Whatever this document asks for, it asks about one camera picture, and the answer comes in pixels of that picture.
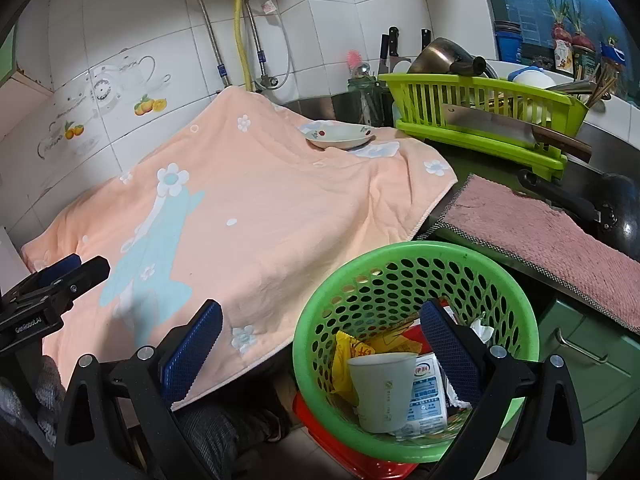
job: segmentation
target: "white paper cup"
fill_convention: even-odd
[[[358,394],[358,418],[363,430],[388,433],[404,426],[417,357],[409,352],[392,352],[347,361]]]

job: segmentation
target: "green basket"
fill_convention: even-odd
[[[468,410],[449,418],[441,433],[398,441],[362,430],[353,409],[331,394],[335,334],[364,340],[417,312],[431,297],[446,296],[463,323],[480,313],[496,330],[494,344],[514,356],[538,360],[538,326],[515,280],[482,254],[444,242],[403,242],[350,261],[329,276],[302,311],[293,339],[300,392],[315,418],[338,440],[392,462],[435,462],[464,424]],[[513,399],[504,423],[522,404]]]
[[[402,118],[396,121],[399,130],[513,160],[547,180],[562,177],[567,159],[561,150],[542,143],[530,150],[507,137],[447,126],[440,107],[478,108],[569,137],[576,136],[588,111],[575,97],[502,79],[442,74],[383,74],[379,79],[389,86],[400,111]]]

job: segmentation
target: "metal screw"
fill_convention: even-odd
[[[141,361],[146,361],[147,359],[151,359],[153,357],[154,354],[154,349],[151,346],[143,346],[140,350],[138,350],[138,353],[136,354],[138,356],[138,359],[140,359]]]
[[[500,345],[493,345],[489,348],[489,352],[491,352],[492,356],[497,357],[498,359],[507,357],[507,351]]]
[[[553,366],[555,366],[556,368],[562,368],[564,366],[564,359],[562,359],[559,355],[553,354],[550,358],[549,361],[551,362],[551,364]]]
[[[93,360],[94,358],[91,356],[91,354],[84,354],[81,358],[78,359],[78,364],[81,368],[87,368]]]

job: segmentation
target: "blue cup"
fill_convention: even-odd
[[[522,35],[516,32],[499,30],[495,33],[498,40],[500,61],[519,63],[522,60]]]

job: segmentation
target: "window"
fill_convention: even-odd
[[[623,89],[626,90],[626,95],[621,97],[640,105],[640,50],[609,1],[566,1],[570,7],[580,10],[582,30],[596,46],[598,54],[600,42],[606,44],[609,38],[613,38],[616,47],[625,53],[626,69],[623,73]],[[551,30],[554,17],[546,0],[491,0],[491,2],[496,20],[520,23],[525,44],[553,47]],[[574,26],[569,20],[564,20],[564,26],[570,33],[575,33]],[[523,50],[527,50],[527,45],[524,45]]]

